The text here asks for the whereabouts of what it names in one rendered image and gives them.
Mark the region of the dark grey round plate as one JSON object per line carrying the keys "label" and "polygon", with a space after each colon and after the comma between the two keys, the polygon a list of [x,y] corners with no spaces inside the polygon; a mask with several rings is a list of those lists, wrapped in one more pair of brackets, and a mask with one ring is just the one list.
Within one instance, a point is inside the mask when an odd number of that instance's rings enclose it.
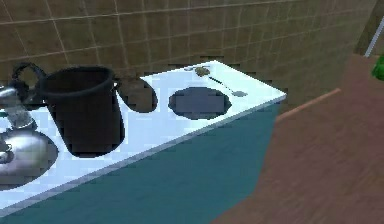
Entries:
{"label": "dark grey round plate", "polygon": [[189,120],[211,120],[225,115],[232,103],[219,90],[208,87],[188,87],[169,97],[168,107]]}

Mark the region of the silver spoon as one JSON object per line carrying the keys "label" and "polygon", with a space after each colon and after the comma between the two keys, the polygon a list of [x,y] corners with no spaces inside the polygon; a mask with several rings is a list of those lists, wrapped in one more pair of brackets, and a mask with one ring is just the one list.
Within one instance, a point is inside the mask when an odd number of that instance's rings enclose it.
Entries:
{"label": "silver spoon", "polygon": [[199,76],[199,77],[207,77],[207,78],[209,78],[210,80],[212,80],[212,81],[214,81],[214,82],[224,86],[228,90],[230,90],[233,96],[236,96],[236,97],[245,97],[245,96],[247,96],[246,92],[234,91],[231,88],[229,88],[227,85],[225,85],[222,81],[211,77],[210,76],[210,70],[209,70],[208,66],[192,66],[192,67],[187,67],[187,68],[185,68],[185,71],[194,71],[195,74],[197,76]]}

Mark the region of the teal cupboard with white worktop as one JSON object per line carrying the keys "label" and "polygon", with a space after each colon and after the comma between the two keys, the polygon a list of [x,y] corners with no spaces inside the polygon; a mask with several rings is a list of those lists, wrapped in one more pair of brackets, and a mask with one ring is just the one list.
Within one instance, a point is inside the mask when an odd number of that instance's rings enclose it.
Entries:
{"label": "teal cupboard with white worktop", "polygon": [[[209,224],[255,188],[284,92],[218,61],[210,76],[185,68],[146,77],[158,105],[151,113],[121,108],[126,138],[113,152],[76,158],[46,108],[33,112],[40,132],[59,148],[37,179],[0,191],[0,224]],[[225,115],[189,120],[169,107],[188,87],[229,97]]]}

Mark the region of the silver tap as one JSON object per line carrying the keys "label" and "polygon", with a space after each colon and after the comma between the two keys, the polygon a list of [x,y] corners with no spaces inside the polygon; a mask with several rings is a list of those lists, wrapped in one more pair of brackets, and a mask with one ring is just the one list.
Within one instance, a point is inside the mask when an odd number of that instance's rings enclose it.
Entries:
{"label": "silver tap", "polygon": [[21,103],[15,88],[0,88],[0,106],[6,112],[6,118],[13,129],[30,128],[33,125],[34,119]]}

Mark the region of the green house plant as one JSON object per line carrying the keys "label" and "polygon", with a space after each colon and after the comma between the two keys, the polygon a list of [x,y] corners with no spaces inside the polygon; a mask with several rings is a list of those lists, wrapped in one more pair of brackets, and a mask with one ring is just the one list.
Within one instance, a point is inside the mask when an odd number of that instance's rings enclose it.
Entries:
{"label": "green house plant", "polygon": [[378,80],[384,81],[384,55],[381,55],[377,59],[371,71],[371,75],[377,78]]}

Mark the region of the grey door frame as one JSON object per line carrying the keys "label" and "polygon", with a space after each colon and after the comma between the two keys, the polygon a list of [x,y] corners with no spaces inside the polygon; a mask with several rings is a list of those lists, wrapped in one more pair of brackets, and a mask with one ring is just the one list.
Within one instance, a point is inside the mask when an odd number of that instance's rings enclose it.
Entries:
{"label": "grey door frame", "polygon": [[364,57],[368,58],[370,55],[371,55],[371,52],[382,32],[382,30],[384,29],[384,16],[381,18],[381,21],[379,23],[379,26],[377,27],[371,41],[369,42],[369,45],[364,53]]}

